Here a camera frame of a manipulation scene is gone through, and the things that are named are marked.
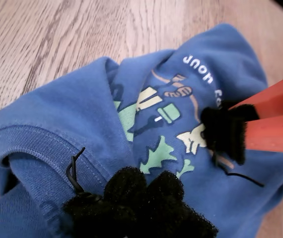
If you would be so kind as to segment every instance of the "wood grain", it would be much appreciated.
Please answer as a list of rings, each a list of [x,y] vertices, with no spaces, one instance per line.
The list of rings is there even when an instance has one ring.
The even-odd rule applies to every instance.
[[[0,109],[100,56],[176,48],[221,22],[251,43],[270,84],[283,79],[283,10],[269,0],[0,0]],[[258,238],[283,238],[283,202]]]

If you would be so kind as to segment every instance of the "black cable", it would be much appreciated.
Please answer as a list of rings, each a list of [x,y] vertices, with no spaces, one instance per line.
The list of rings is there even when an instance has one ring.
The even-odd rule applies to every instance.
[[[76,160],[83,153],[84,150],[85,150],[85,147],[83,147],[75,156],[72,156],[72,158],[71,158],[72,161],[68,165],[67,172],[66,172],[67,173],[67,178],[70,181],[70,183],[73,185],[76,194],[84,193],[84,189],[81,187],[80,184],[78,184],[78,182],[76,180],[76,167],[75,167]]]
[[[229,172],[227,171],[227,169],[225,168],[225,166],[223,166],[223,165],[220,164],[220,163],[218,163],[218,166],[224,171],[224,173],[225,173],[227,176],[238,176],[238,177],[241,177],[241,178],[244,178],[244,179],[247,179],[247,180],[253,182],[254,184],[256,184],[256,185],[259,186],[259,187],[264,187],[264,186],[265,186],[264,184],[262,184],[262,183],[260,183],[260,182],[258,182],[258,181],[256,181],[256,180],[254,180],[254,179],[252,179],[252,178],[250,178],[250,177],[248,177],[248,176],[246,176],[246,175],[237,174],[237,173],[229,173]]]

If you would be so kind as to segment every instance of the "blue hoodie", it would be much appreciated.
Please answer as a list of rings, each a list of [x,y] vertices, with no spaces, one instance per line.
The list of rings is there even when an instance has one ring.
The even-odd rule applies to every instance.
[[[120,64],[102,57],[21,96],[0,110],[0,238],[70,236],[66,168],[82,147],[76,168],[85,191],[102,194],[125,166],[140,168],[148,182],[169,170],[218,238],[255,237],[283,197],[283,153],[246,151],[243,166],[219,155],[230,172],[264,187],[227,176],[212,163],[200,115],[266,87],[251,47],[221,24],[177,50]]]

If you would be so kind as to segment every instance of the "graphic print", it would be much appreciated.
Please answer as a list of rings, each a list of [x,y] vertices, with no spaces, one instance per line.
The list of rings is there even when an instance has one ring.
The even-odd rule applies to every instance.
[[[157,112],[158,115],[152,115],[148,118],[146,125],[135,130],[134,136],[138,136],[152,128],[162,127],[164,122],[172,124],[175,120],[180,118],[180,112],[173,103],[170,103],[163,108],[158,108]]]
[[[116,109],[118,109],[120,104],[121,102],[114,101],[114,105]],[[136,114],[136,103],[118,112],[118,117],[121,121],[122,127],[124,129],[124,132],[125,132],[125,135],[128,141],[133,141],[134,134],[131,132],[128,132],[128,130],[134,126],[135,114]]]
[[[177,178],[180,179],[180,176],[183,175],[185,172],[190,172],[190,171],[193,171],[195,169],[195,167],[190,165],[190,163],[191,163],[190,160],[188,160],[188,159],[184,160],[184,164],[183,164],[181,172],[177,171],[177,173],[176,173]]]
[[[141,162],[140,171],[142,171],[144,174],[150,174],[149,169],[161,168],[162,161],[164,160],[176,161],[177,158],[170,155],[170,153],[173,151],[174,151],[173,147],[166,144],[165,137],[161,135],[157,148],[154,150],[148,149],[148,160],[145,164]]]
[[[194,155],[197,153],[197,147],[206,147],[207,143],[202,138],[201,134],[205,130],[203,124],[195,127],[192,131],[187,131],[177,135],[176,137],[186,146],[186,154],[192,152]]]

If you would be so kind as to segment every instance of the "cartoon illustration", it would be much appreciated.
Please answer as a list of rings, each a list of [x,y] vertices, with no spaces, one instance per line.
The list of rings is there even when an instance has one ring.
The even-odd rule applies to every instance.
[[[161,162],[164,160],[174,160],[177,158],[170,155],[171,152],[174,151],[174,148],[166,144],[165,137],[163,135],[160,136],[160,141],[155,150],[148,149],[148,161],[143,164],[141,162],[140,170],[144,174],[150,174],[149,169],[151,168],[162,168]]]
[[[137,100],[137,106],[136,106],[136,111],[140,111],[146,108],[149,108],[157,103],[160,103],[162,101],[162,98],[159,96],[153,96],[156,94],[157,91],[153,89],[152,87],[148,87],[144,90],[141,91],[139,94],[138,100]]]
[[[190,101],[191,101],[191,103],[194,107],[194,111],[195,111],[194,117],[195,117],[196,121],[201,123],[201,120],[199,118],[199,112],[198,112],[198,108],[199,108],[198,101],[197,101],[196,97],[192,94],[192,89],[191,89],[191,93],[187,92],[188,89],[186,89],[186,88],[189,88],[189,87],[185,87],[182,83],[179,82],[179,81],[184,80],[185,77],[177,74],[175,77],[172,78],[172,80],[169,80],[169,79],[166,79],[166,78],[159,76],[158,74],[155,73],[154,70],[152,70],[151,73],[159,81],[164,82],[167,85],[172,85],[172,86],[176,87],[177,92],[180,92],[178,90],[180,88],[182,88],[181,90],[184,92],[185,96],[189,96],[189,99],[190,99]],[[171,97],[171,95],[172,95],[171,92],[165,92],[165,93],[166,93],[166,95],[165,95],[166,97]]]
[[[165,97],[170,97],[170,98],[178,98],[178,97],[186,97],[190,96],[192,94],[192,88],[187,87],[187,86],[181,86],[180,88],[177,88],[174,92],[164,92]]]
[[[205,126],[203,124],[195,127],[192,131],[187,131],[177,135],[179,140],[186,146],[186,153],[192,152],[194,155],[197,153],[197,147],[206,147],[207,143],[202,138],[201,134],[204,131]]]
[[[121,102],[114,101],[116,109],[120,106]],[[133,127],[135,123],[135,114],[136,114],[136,103],[120,110],[118,112],[118,117],[121,121],[121,124],[123,126],[126,138],[128,141],[133,141],[134,134],[131,132],[128,132],[130,128]]]
[[[164,121],[168,124],[172,124],[180,117],[180,112],[173,103],[170,103],[163,108],[158,108],[157,111],[159,115],[150,116],[146,125],[135,130],[134,136],[138,136],[151,128],[162,127]]]
[[[188,160],[188,159],[184,160],[184,165],[182,167],[181,172],[177,171],[177,173],[176,173],[177,178],[180,179],[180,176],[183,175],[185,172],[193,171],[195,169],[195,167],[190,165],[190,163],[191,163],[190,160]]]

